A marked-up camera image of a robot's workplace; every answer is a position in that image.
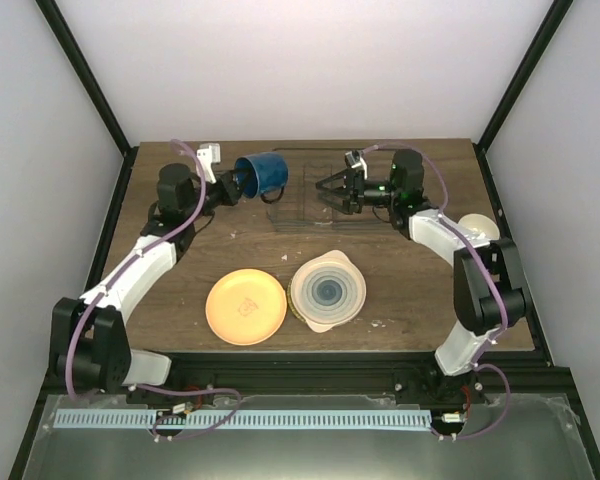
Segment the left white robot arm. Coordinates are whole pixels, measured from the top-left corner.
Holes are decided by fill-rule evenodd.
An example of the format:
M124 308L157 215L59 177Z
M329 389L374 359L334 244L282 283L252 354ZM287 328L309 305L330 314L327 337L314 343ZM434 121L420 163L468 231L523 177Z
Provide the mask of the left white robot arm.
M210 183L186 164L160 170L157 200L129 254L98 285L53 308L49 368L64 379L71 398L80 388L111 391L140 384L149 385L164 404L183 395L185 381L171 370L171 359L132 349L126 324L154 284L187 252L197 234L195 219L212 215L219 206L236 205L253 177L237 169Z

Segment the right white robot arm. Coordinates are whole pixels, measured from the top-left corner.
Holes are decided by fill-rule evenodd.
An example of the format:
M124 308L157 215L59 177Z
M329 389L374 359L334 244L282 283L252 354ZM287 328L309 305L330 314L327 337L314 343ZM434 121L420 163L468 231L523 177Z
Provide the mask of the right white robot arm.
M420 150L396 148L388 178L369 179L366 156L379 148L346 153L345 168L315 187L322 203L345 215L386 210L394 230L451 266L456 322L434 352L437 369L424 378L427 396L445 403L459 392L459 376L478 370L483 354L529 314L529 287L513 240L452 221L426 196L425 171L435 165Z

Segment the blue enamel mug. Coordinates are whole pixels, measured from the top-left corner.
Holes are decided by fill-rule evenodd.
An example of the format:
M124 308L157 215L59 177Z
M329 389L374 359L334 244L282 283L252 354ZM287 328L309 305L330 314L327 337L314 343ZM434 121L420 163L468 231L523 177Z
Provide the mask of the blue enamel mug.
M289 169L282 155L262 152L242 156L235 161L233 171L239 168L251 171L244 197L258 197L266 204L274 204L282 199L289 179Z

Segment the white ceramic bowl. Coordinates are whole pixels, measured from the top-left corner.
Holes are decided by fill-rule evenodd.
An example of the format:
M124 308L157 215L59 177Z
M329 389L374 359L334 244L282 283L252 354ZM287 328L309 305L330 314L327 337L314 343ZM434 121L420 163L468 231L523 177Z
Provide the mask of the white ceramic bowl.
M489 240L498 240L500 238L500 230L497 224L488 216L478 213L467 214L459 220L459 224L472 232L483 235Z

